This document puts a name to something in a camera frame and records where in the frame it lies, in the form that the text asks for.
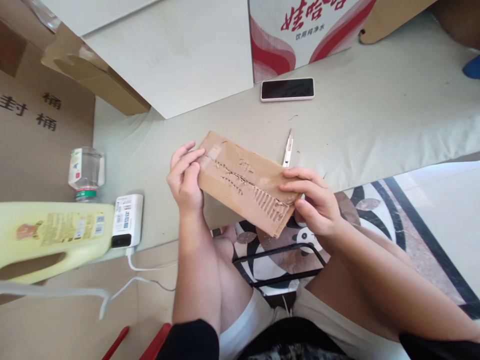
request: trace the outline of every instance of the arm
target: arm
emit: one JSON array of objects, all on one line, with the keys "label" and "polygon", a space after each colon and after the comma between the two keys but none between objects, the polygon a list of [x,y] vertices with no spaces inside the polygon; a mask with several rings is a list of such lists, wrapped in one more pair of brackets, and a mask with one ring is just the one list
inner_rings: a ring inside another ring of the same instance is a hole
[{"label": "arm", "polygon": [[167,182],[178,204],[178,276],[173,303],[173,323],[205,320],[220,334],[220,276],[210,230],[203,214],[199,189],[200,165],[195,162],[204,149],[190,151],[195,142],[182,146],[171,159]]},{"label": "arm", "polygon": [[295,207],[320,244],[340,257],[372,307],[399,333],[430,340],[480,342],[475,323],[445,294],[340,216],[335,196],[323,179],[303,168],[286,169],[287,178],[304,179],[280,186],[305,193]]}]

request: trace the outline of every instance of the forearm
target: forearm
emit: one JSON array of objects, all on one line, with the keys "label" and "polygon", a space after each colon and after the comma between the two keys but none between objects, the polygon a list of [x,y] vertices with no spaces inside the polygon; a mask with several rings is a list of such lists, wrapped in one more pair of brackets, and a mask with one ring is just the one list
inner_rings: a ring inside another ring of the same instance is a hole
[{"label": "forearm", "polygon": [[203,214],[180,214],[178,276],[173,323],[203,319],[220,334],[220,277],[212,235]]},{"label": "forearm", "polygon": [[479,329],[445,294],[346,221],[324,241],[372,306],[400,331],[434,340],[478,340]]}]

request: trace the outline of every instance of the black phone screen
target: black phone screen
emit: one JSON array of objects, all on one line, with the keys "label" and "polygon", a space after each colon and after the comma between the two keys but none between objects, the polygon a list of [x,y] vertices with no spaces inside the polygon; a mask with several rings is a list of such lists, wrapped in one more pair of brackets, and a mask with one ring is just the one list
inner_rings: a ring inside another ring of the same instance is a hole
[{"label": "black phone screen", "polygon": [[264,81],[261,86],[262,99],[312,96],[314,96],[314,80],[312,78]]}]

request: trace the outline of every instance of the red and white box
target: red and white box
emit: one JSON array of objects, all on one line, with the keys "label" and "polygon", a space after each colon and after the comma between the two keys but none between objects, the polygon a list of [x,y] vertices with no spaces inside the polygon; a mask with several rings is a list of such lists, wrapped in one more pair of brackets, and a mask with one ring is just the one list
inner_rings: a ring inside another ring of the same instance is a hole
[{"label": "red and white box", "polygon": [[376,0],[249,0],[255,83],[346,50]]}]

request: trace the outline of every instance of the white shorts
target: white shorts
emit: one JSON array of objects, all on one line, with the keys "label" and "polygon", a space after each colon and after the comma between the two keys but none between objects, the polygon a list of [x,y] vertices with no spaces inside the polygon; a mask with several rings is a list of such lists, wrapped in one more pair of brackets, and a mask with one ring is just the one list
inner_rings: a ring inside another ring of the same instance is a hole
[{"label": "white shorts", "polygon": [[[299,286],[293,316],[310,320],[353,359],[410,359],[399,342],[358,326]],[[236,359],[263,330],[289,315],[282,307],[272,309],[257,289],[240,317],[220,334],[220,360]]]}]

